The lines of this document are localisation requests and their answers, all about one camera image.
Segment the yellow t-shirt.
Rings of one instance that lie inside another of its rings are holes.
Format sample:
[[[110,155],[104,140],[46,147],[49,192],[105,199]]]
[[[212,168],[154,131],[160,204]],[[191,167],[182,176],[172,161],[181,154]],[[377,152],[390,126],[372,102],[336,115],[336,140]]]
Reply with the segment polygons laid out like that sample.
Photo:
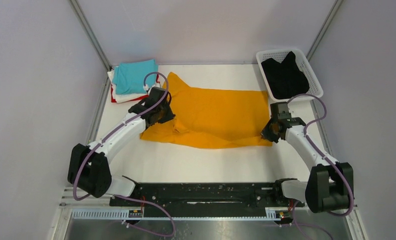
[[[200,149],[272,146],[261,137],[270,118],[267,92],[191,87],[173,72],[168,83],[175,118],[149,127],[141,140]]]

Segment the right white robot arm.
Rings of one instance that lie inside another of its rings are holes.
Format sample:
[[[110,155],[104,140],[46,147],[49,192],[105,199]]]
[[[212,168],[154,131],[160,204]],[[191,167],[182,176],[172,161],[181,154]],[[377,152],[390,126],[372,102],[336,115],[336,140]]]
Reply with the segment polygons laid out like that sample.
[[[291,200],[305,203],[313,213],[350,214],[354,207],[353,168],[323,151],[311,138],[309,125],[293,117],[287,102],[270,104],[271,118],[261,136],[272,143],[288,143],[310,171],[307,181],[284,178],[275,181],[274,203],[285,206]]]

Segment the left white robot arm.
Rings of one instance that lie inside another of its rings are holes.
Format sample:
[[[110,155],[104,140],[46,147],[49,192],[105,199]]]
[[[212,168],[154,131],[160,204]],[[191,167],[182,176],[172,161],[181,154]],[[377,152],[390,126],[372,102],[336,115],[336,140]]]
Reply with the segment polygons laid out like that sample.
[[[77,144],[70,157],[67,180],[73,185],[73,197],[79,201],[77,189],[86,196],[121,196],[130,206],[141,199],[136,182],[111,173],[114,157],[135,137],[150,126],[174,119],[170,108],[171,94],[167,89],[152,87],[148,97],[133,105],[125,117],[103,137],[88,145]]]

